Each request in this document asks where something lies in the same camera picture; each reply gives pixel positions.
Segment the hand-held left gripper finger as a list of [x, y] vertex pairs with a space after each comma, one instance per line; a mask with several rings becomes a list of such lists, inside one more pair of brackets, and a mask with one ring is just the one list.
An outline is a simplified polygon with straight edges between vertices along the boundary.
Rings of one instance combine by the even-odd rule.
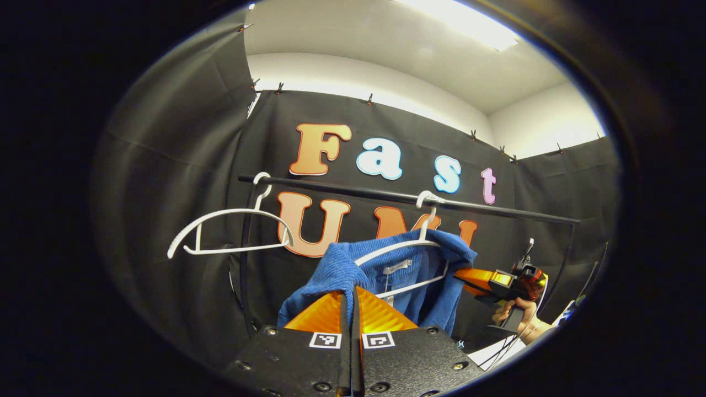
[[439, 326], [417, 326], [361, 287], [351, 322], [351, 395], [434, 396], [484, 370]]
[[252, 396], [343, 396], [351, 392], [346, 298], [329, 292], [285, 326], [263, 326], [224, 370]]

